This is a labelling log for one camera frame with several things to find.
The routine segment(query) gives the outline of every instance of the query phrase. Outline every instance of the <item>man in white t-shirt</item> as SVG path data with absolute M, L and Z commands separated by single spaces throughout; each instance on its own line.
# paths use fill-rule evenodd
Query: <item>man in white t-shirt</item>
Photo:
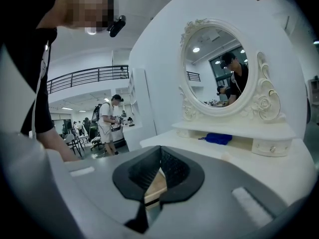
M 123 99 L 120 95 L 112 96 L 111 103 L 104 103 L 100 107 L 98 128 L 101 136 L 101 142 L 110 155 L 119 154 L 114 146 L 111 124 L 120 124 L 113 116 L 113 107 L 118 106 Z
M 74 134 L 79 137 L 80 134 L 79 134 L 79 128 L 78 128 L 78 125 L 76 124 L 76 121 L 73 122 L 73 130 L 74 130 Z

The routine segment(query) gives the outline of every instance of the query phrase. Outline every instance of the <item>backpack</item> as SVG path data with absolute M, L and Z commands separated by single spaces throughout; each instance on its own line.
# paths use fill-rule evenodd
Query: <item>backpack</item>
M 97 122 L 99 121 L 99 119 L 100 119 L 100 108 L 101 108 L 101 106 L 102 106 L 103 104 L 108 104 L 108 105 L 110 105 L 108 102 L 105 102 L 105 103 L 102 103 L 102 104 L 98 104 L 98 105 L 95 107 L 94 111 L 93 111 L 93 115 L 92 115 L 91 122 L 97 123 Z

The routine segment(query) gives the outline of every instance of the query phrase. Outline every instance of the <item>balcony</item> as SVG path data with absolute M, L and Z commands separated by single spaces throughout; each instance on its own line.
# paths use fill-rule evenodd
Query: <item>balcony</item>
M 197 73 L 187 71 L 187 78 L 189 81 L 200 82 L 200 76 Z
M 72 88 L 87 83 L 128 78 L 128 65 L 90 68 L 81 71 L 76 71 L 70 74 L 65 74 L 47 81 L 47 90 L 49 94 L 52 94 L 60 90 Z

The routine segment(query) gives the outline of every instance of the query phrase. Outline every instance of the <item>blue cloth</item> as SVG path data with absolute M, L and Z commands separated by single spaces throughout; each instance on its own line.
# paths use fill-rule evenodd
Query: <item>blue cloth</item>
M 229 134 L 208 133 L 206 137 L 200 138 L 199 140 L 226 145 L 232 138 L 233 136 Z

